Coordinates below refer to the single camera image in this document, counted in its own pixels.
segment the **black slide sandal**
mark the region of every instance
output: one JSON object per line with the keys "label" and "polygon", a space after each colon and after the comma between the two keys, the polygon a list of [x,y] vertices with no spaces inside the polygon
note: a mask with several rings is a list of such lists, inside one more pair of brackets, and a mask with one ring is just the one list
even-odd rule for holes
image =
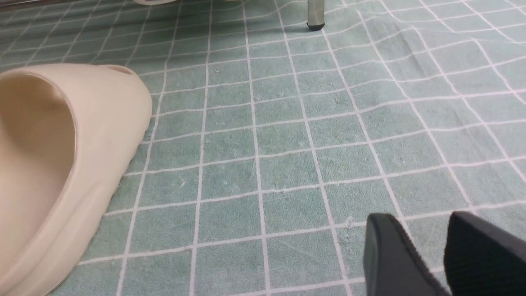
{"label": "black slide sandal", "polygon": [[455,296],[526,295],[526,242],[468,212],[449,219],[444,268]]}
{"label": "black slide sandal", "polygon": [[368,296],[449,296],[390,214],[367,217],[363,270]]}

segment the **chair leg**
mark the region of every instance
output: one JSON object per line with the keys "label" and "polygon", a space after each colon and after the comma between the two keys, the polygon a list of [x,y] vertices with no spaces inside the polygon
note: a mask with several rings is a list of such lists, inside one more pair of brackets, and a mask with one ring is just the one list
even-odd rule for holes
{"label": "chair leg", "polygon": [[307,26],[311,31],[325,26],[325,0],[307,0]]}

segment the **carpet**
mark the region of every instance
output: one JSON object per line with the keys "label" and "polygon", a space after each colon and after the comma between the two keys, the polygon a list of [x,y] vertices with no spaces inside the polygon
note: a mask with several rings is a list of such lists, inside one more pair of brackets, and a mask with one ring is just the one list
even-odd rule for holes
{"label": "carpet", "polygon": [[53,296],[365,295],[371,212],[398,217],[444,284],[452,211],[526,239],[526,2],[327,0],[319,32],[306,9],[83,0],[0,13],[1,71],[119,64],[154,100]]}

